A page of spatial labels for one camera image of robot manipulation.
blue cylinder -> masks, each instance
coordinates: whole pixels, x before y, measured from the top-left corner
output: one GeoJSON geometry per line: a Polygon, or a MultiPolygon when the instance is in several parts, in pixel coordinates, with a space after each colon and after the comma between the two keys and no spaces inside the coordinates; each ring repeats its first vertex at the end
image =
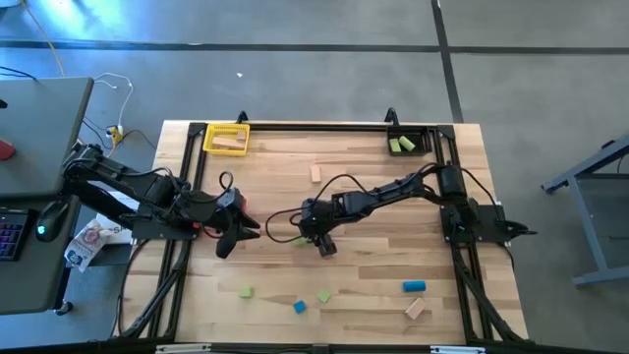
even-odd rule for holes
{"type": "Polygon", "coordinates": [[[402,291],[424,291],[426,290],[426,282],[423,280],[409,280],[402,282],[402,291]]]}

keyboard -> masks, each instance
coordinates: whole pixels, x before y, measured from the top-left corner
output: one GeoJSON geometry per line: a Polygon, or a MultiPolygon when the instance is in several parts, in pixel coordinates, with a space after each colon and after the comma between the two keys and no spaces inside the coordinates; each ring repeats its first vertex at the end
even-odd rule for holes
{"type": "Polygon", "coordinates": [[[0,207],[0,261],[17,261],[34,218],[27,209],[0,207]]]}

wooden tabletop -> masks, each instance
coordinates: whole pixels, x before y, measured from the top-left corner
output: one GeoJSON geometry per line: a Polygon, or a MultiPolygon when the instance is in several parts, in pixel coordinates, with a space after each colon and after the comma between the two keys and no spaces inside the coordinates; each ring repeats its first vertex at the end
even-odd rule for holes
{"type": "MultiPolygon", "coordinates": [[[[188,124],[164,122],[155,167],[170,167],[177,174],[188,124]]],[[[480,126],[454,127],[462,166],[493,191],[480,126]]],[[[194,156],[191,180],[195,161],[194,156]]],[[[231,171],[234,186],[248,200],[248,213],[263,225],[273,212],[299,207],[339,173],[354,175],[370,189],[432,161],[433,154],[390,157],[383,133],[251,132],[247,156],[207,156],[202,189],[217,194],[218,174],[231,171]],[[311,181],[314,164],[320,167],[321,184],[311,181]]],[[[465,177],[470,196],[488,204],[483,191],[465,177]]],[[[428,184],[436,188],[434,178],[429,178],[428,184]]],[[[356,190],[353,182],[340,179],[323,197],[351,190],[356,190]]],[[[287,216],[274,219],[270,229],[278,238],[299,235],[287,216]]],[[[331,233],[338,253],[326,260],[312,245],[273,243],[265,236],[263,227],[260,234],[259,239],[239,243],[227,260],[214,255],[215,240],[200,236],[194,242],[178,341],[465,342],[452,258],[442,241],[437,206],[421,199],[406,200],[378,209],[358,223],[343,225],[331,233]],[[403,293],[401,282],[407,279],[424,279],[428,289],[423,293],[403,293]],[[239,290],[245,286],[254,289],[250,299],[239,297],[239,290]],[[321,290],[331,294],[325,304],[316,298],[321,290]],[[417,297],[424,298],[428,305],[411,321],[404,311],[417,297]],[[293,309],[298,300],[308,306],[302,314],[293,309]]],[[[150,242],[132,267],[124,295],[125,327],[155,291],[163,247],[164,242],[150,242]]],[[[526,337],[507,254],[495,245],[480,244],[479,258],[488,298],[511,327],[526,337]]],[[[481,333],[478,307],[472,305],[475,328],[481,333]]]]}

white cable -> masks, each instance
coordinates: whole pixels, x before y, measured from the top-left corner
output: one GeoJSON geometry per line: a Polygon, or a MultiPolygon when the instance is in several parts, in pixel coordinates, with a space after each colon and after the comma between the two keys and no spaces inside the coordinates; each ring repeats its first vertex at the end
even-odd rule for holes
{"type": "Polygon", "coordinates": [[[41,34],[41,36],[44,38],[45,41],[48,42],[48,46],[50,47],[50,49],[52,49],[52,55],[55,56],[55,60],[57,61],[57,65],[59,66],[59,71],[61,71],[61,77],[65,78],[66,72],[63,70],[63,65],[61,65],[61,60],[59,59],[59,55],[57,55],[57,50],[55,49],[54,45],[52,45],[52,42],[48,38],[46,31],[43,29],[43,27],[41,26],[41,24],[39,23],[35,15],[33,15],[32,12],[30,11],[29,6],[27,5],[27,2],[25,0],[21,0],[21,2],[22,2],[22,6],[24,6],[24,8],[27,10],[32,20],[37,25],[37,28],[39,29],[39,33],[41,34]]]}
{"type": "Polygon", "coordinates": [[[131,97],[131,93],[133,93],[133,91],[134,91],[134,85],[131,83],[131,80],[129,78],[127,78],[126,76],[113,74],[113,73],[102,73],[102,74],[98,75],[94,79],[94,83],[95,84],[103,83],[103,84],[108,85],[112,89],[117,89],[118,88],[116,86],[113,86],[113,85],[107,83],[104,80],[99,80],[100,78],[102,78],[104,76],[112,76],[112,77],[115,77],[115,78],[125,79],[127,81],[127,84],[129,84],[129,88],[130,88],[129,89],[129,93],[127,94],[127,98],[125,98],[125,102],[122,104],[122,107],[120,108],[120,115],[118,116],[118,129],[120,129],[122,127],[122,115],[125,112],[125,107],[127,106],[127,102],[129,102],[129,97],[131,97]]]}
{"type": "Polygon", "coordinates": [[[94,83],[95,83],[95,84],[106,84],[107,86],[111,87],[112,89],[117,89],[117,88],[118,88],[118,87],[115,87],[115,86],[113,86],[113,85],[111,85],[111,84],[107,83],[107,82],[106,82],[106,81],[104,81],[104,80],[98,80],[98,81],[95,81],[94,83]]]}

gray desk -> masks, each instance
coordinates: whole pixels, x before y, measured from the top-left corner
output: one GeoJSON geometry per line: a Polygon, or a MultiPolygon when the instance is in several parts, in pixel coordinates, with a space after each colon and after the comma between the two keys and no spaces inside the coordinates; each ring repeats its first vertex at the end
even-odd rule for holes
{"type": "Polygon", "coordinates": [[[52,195],[61,188],[61,163],[77,141],[93,80],[0,81],[0,138],[16,154],[0,161],[0,196],[52,195]]]}
{"type": "MultiPolygon", "coordinates": [[[[39,197],[4,201],[17,208],[42,210],[56,197],[39,197]]],[[[70,207],[60,235],[52,242],[40,242],[32,227],[17,262],[0,263],[0,315],[42,312],[55,307],[59,287],[65,293],[65,260],[63,253],[68,246],[81,204],[77,197],[69,198],[70,207]]]]}
{"type": "MultiPolygon", "coordinates": [[[[93,80],[0,81],[0,138],[16,155],[0,161],[0,206],[42,210],[58,198],[62,163],[77,140],[93,80]]],[[[60,235],[38,241],[34,228],[16,262],[0,263],[0,314],[45,311],[59,306],[69,272],[63,252],[74,231],[79,200],[70,208],[60,235]]]]}

